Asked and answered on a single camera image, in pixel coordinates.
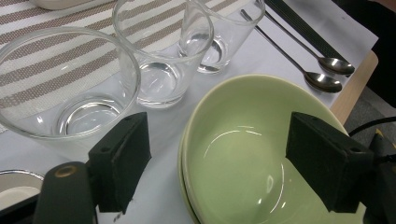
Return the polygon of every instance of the green bowl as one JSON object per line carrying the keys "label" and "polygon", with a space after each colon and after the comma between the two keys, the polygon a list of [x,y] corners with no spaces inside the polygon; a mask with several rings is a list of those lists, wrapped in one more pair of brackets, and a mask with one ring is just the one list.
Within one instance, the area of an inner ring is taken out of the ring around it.
{"label": "green bowl", "polygon": [[292,111],[346,132],[320,100],[277,77],[228,79],[198,104],[180,150],[201,223],[361,223],[362,206],[357,214],[329,213],[285,158]]}

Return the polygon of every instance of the drinking glass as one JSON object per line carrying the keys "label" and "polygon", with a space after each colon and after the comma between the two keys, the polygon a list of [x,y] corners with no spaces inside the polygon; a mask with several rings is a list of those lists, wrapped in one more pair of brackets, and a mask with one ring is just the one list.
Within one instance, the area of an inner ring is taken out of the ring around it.
{"label": "drinking glass", "polygon": [[118,39],[77,27],[35,31],[0,50],[0,122],[73,161],[135,105],[140,71]]}
{"label": "drinking glass", "polygon": [[113,25],[140,65],[137,102],[153,109],[179,102],[213,40],[203,8],[191,0],[120,0]]}
{"label": "drinking glass", "polygon": [[[214,40],[198,71],[217,74],[230,62],[265,13],[264,0],[193,0],[213,21]],[[244,9],[252,21],[240,14]]]}

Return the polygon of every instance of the spoon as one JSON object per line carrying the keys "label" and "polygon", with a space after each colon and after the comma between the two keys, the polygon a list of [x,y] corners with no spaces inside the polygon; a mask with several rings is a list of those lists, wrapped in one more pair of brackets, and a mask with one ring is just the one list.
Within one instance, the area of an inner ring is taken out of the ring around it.
{"label": "spoon", "polygon": [[324,68],[325,70],[339,74],[339,75],[351,75],[355,72],[355,67],[352,64],[345,62],[340,59],[335,58],[326,58],[326,57],[319,57],[312,49],[310,49],[307,45],[297,39],[291,32],[289,32],[284,26],[282,26],[278,21],[274,19],[268,12],[265,12],[265,16],[273,22],[277,27],[283,30],[286,34],[288,34],[293,40],[295,40],[298,44],[300,44],[306,51],[312,54],[319,62],[319,65]]}
{"label": "spoon", "polygon": [[[242,17],[247,21],[251,21],[251,18],[246,13],[244,9],[241,10]],[[323,74],[306,72],[296,61],[294,61],[289,54],[287,54],[280,46],[278,46],[274,40],[272,40],[259,26],[255,26],[255,29],[265,37],[279,52],[281,52],[291,63],[293,63],[304,75],[305,81],[311,85],[312,87],[326,92],[339,92],[343,89],[341,83],[332,78]]]}

